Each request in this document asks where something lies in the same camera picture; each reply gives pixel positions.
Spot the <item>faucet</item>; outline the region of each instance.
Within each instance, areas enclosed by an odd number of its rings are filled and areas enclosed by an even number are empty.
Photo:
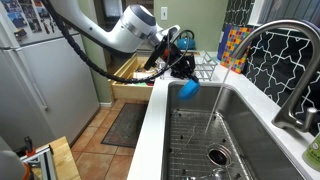
[[[232,57],[236,59],[242,58],[247,47],[254,38],[260,36],[263,32],[276,28],[290,28],[304,33],[312,43],[313,54],[305,72],[297,83],[297,86],[294,88],[287,101],[283,104],[278,114],[272,120],[272,124],[279,128],[289,127],[301,132],[308,132],[311,122],[317,113],[317,109],[313,107],[308,108],[304,122],[294,116],[294,111],[303,90],[308,86],[312,76],[316,73],[320,64],[320,30],[318,27],[307,21],[291,19],[276,20],[266,23],[252,31],[245,39],[243,39],[233,52]]]

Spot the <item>refrigerator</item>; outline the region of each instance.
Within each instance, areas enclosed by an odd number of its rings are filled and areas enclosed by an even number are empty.
[[[82,49],[79,33],[69,29]],[[12,149],[69,143],[99,109],[89,67],[37,0],[0,0],[0,136]]]

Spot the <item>sink basin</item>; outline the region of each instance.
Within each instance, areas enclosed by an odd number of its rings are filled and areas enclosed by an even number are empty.
[[[162,179],[304,179],[235,90],[224,86],[211,114],[221,85],[180,101],[183,85],[168,87]]]

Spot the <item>sink drain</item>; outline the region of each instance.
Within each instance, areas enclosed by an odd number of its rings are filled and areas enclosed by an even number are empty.
[[[213,164],[220,167],[226,167],[232,163],[230,151],[220,144],[212,144],[208,146],[207,157]]]

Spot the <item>green wall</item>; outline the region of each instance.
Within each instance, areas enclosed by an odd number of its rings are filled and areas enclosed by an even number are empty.
[[[195,34],[198,50],[217,51],[228,0],[154,0],[154,16],[166,29],[179,25]],[[168,7],[168,20],[160,19],[161,7]]]
[[[97,23],[97,14],[95,12],[93,1],[88,0],[78,0],[79,5],[83,13],[88,16],[91,20]],[[103,48],[95,44],[93,41],[82,36],[84,48],[87,56],[100,68],[107,70],[106,61],[110,61],[110,56],[105,54]],[[112,102],[112,90],[110,82],[105,77],[102,77],[98,73],[91,70],[92,78],[95,84],[96,92],[100,103],[110,103]]]

